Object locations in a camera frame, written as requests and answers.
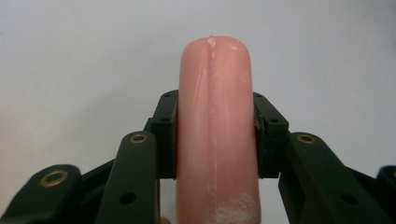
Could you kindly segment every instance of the pink object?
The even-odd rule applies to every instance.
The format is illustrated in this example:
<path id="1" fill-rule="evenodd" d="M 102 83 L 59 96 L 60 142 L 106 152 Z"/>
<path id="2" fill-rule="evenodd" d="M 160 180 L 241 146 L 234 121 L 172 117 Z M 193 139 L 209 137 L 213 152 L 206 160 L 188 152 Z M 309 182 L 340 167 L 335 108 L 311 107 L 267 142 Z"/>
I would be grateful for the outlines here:
<path id="1" fill-rule="evenodd" d="M 191 42 L 181 58 L 178 99 L 178 223 L 261 223 L 245 45 L 227 36 Z"/>

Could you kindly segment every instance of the brass screw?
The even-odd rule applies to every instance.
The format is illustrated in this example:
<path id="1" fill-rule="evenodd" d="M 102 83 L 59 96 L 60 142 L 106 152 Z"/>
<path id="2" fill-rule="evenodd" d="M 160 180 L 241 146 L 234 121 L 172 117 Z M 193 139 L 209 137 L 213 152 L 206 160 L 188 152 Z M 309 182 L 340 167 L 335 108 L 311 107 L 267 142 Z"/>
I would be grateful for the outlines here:
<path id="1" fill-rule="evenodd" d="M 300 142 L 304 142 L 304 143 L 307 143 L 307 144 L 315 144 L 317 142 L 317 140 L 313 136 L 308 135 L 308 134 L 299 134 L 297 136 L 297 139 Z"/>
<path id="2" fill-rule="evenodd" d="M 57 186 L 64 182 L 67 177 L 69 176 L 69 173 L 65 170 L 54 170 L 46 175 L 43 176 L 40 180 L 40 185 L 43 188 L 51 188 L 54 186 Z"/>
<path id="3" fill-rule="evenodd" d="M 135 134 L 134 136 L 131 137 L 131 142 L 132 143 L 144 143 L 148 140 L 148 136 L 142 133 Z"/>

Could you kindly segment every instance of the white background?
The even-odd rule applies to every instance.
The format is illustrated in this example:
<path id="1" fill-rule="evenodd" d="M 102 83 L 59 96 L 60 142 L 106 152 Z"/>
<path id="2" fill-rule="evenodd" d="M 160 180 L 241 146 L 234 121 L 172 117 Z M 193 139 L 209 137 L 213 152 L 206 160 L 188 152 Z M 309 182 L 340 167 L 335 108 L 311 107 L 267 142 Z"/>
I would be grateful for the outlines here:
<path id="1" fill-rule="evenodd" d="M 254 91 L 292 132 L 323 138 L 376 176 L 396 164 L 396 1 L 1 1 L 0 212 L 31 175 L 82 173 L 115 157 L 159 97 L 177 89 L 193 39 L 231 35 Z M 287 223 L 277 180 L 261 180 L 262 223 Z M 162 214 L 175 221 L 174 181 Z"/>

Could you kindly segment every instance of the white surface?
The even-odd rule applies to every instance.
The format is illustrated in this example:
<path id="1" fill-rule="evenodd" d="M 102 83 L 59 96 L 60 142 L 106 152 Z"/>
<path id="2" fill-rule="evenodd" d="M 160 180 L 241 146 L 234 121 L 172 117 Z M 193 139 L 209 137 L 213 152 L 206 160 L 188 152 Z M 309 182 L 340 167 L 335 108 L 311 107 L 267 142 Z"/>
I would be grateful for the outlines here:
<path id="1" fill-rule="evenodd" d="M 177 89 L 193 39 L 231 35 L 250 51 L 254 89 L 292 132 L 323 138 L 375 176 L 396 164 L 396 1 L 1 1 L 0 212 L 35 172 L 82 173 L 114 158 L 162 93 Z M 262 180 L 262 223 L 287 223 Z M 175 220 L 174 182 L 162 213 Z"/>

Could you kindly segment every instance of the pink plastic object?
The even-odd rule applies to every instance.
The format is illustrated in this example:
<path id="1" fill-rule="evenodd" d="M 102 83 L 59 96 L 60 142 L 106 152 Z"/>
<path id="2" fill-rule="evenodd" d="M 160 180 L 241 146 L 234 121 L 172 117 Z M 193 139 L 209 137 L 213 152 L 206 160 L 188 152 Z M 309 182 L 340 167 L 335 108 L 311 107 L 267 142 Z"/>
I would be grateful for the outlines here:
<path id="1" fill-rule="evenodd" d="M 191 42 L 181 58 L 178 99 L 178 223 L 261 223 L 245 45 L 226 36 Z"/>

